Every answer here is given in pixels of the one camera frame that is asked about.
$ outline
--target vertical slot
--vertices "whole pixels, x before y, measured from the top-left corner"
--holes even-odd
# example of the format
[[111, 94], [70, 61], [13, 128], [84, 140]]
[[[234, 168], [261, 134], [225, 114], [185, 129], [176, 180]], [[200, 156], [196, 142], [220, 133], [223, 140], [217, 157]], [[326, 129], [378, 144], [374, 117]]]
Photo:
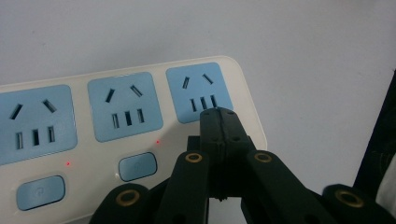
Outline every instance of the vertical slot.
[[114, 128], [118, 129], [120, 127], [119, 117], [117, 116], [117, 114], [112, 114], [111, 118], [113, 118], [113, 126], [114, 126]]
[[187, 89], [187, 86], [189, 85], [189, 77], [185, 77], [184, 78], [184, 82], [183, 82], [183, 89]]
[[134, 92], [134, 94], [136, 94], [138, 97], [142, 96], [143, 93], [136, 87], [136, 86], [132, 86], [131, 90]]
[[38, 138], [38, 129], [33, 130], [33, 146], [40, 145], [40, 139]]
[[197, 111], [197, 107], [195, 106], [194, 99], [190, 99], [190, 101], [191, 101], [192, 111], [193, 112]]
[[207, 109], [206, 101], [205, 101], [205, 98], [204, 98], [204, 97], [201, 97], [201, 104], [202, 104], [202, 108], [203, 108], [203, 109]]
[[212, 79], [210, 79], [206, 74], [203, 74], [202, 77], [203, 77], [204, 79], [206, 79], [206, 81], [207, 81], [210, 85], [213, 84]]
[[56, 111], [56, 107], [49, 100], [43, 101], [43, 104], [51, 113]]
[[113, 94], [114, 94], [114, 90], [110, 89], [110, 91], [108, 92], [107, 98], [106, 98], [107, 103], [110, 103], [111, 98], [113, 97]]
[[131, 113], [129, 113], [129, 111], [125, 111], [125, 118], [126, 118], [126, 125], [131, 126], [132, 120], [131, 120]]
[[23, 149], [22, 133], [17, 133], [17, 149]]
[[210, 100], [212, 101], [213, 107], [218, 107], [218, 103], [216, 103], [215, 95], [210, 95]]
[[22, 109], [22, 105], [17, 105], [9, 118], [15, 119], [20, 113], [21, 109]]
[[49, 141], [55, 142], [55, 132], [53, 131], [53, 126], [48, 127]]
[[137, 109], [137, 116], [139, 117], [139, 122], [140, 123], [144, 123], [145, 122], [145, 118], [143, 117], [142, 109]]

